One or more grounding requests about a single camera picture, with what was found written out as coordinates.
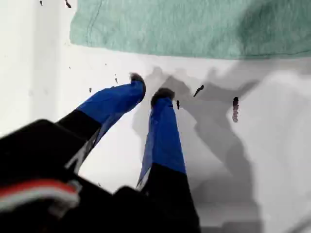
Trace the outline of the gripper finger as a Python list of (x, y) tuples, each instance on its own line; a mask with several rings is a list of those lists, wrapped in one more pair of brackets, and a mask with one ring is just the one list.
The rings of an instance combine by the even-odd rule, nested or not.
[(85, 142), (65, 164), (65, 168), (79, 170), (89, 153), (107, 131), (144, 98), (146, 85), (137, 73), (130, 74), (130, 83), (98, 91), (57, 124)]
[(156, 210), (157, 226), (175, 233), (199, 233), (173, 109), (175, 93), (160, 88), (151, 99), (138, 188)]

